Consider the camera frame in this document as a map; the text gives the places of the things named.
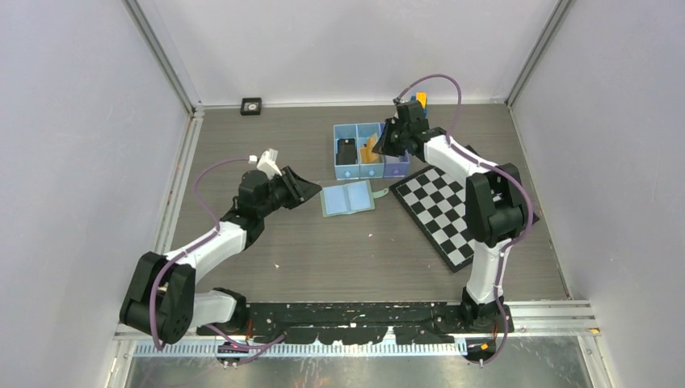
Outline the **mint green card holder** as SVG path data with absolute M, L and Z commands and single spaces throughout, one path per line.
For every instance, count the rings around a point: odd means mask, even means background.
M 389 194 L 389 188 L 374 192 L 369 180 L 323 188 L 320 192 L 323 217 L 372 211 L 375 200 Z

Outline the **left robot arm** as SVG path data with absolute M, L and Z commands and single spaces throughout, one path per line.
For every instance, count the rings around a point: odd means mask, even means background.
M 246 298 L 221 287 L 198 293 L 198 281 L 251 247 L 267 216 L 294 209 L 321 190 L 291 167 L 273 175 L 247 171 L 231 208 L 214 228 L 175 251 L 149 251 L 139 258 L 120 307 L 120 323 L 150 335 L 157 348 L 177 343 L 192 328 L 241 333 L 249 321 Z

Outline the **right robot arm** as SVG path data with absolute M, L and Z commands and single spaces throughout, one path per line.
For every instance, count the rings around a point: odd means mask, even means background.
M 502 278 L 507 256 L 532 227 L 532 201 L 520 182 L 518 168 L 495 165 L 431 127 L 417 100 L 394 100 L 396 113 L 386 119 L 374 150 L 399 156 L 409 153 L 441 170 L 465 190 L 465 225 L 474 239 L 469 280 L 462 292 L 459 319 L 470 331 L 509 331 Z

